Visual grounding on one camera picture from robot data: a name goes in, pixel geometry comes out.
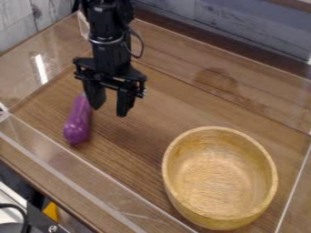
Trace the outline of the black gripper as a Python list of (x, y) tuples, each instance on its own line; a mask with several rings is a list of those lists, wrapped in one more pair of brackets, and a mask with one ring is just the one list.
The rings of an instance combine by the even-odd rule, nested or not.
[(131, 38), (99, 44), (91, 41), (93, 57), (76, 57), (75, 78), (83, 83), (91, 107), (105, 102), (105, 89), (116, 91), (116, 115), (125, 117), (136, 97), (144, 96), (147, 76), (131, 64)]

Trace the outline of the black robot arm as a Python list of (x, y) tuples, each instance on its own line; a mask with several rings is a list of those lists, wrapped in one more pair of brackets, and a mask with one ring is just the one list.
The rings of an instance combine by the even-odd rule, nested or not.
[(88, 23), (92, 57), (76, 57), (75, 78), (83, 83), (91, 107), (105, 102), (105, 89), (116, 92), (116, 115), (125, 117), (145, 93), (145, 74), (131, 64), (141, 58), (144, 42), (129, 27), (135, 18), (131, 0), (79, 0)]

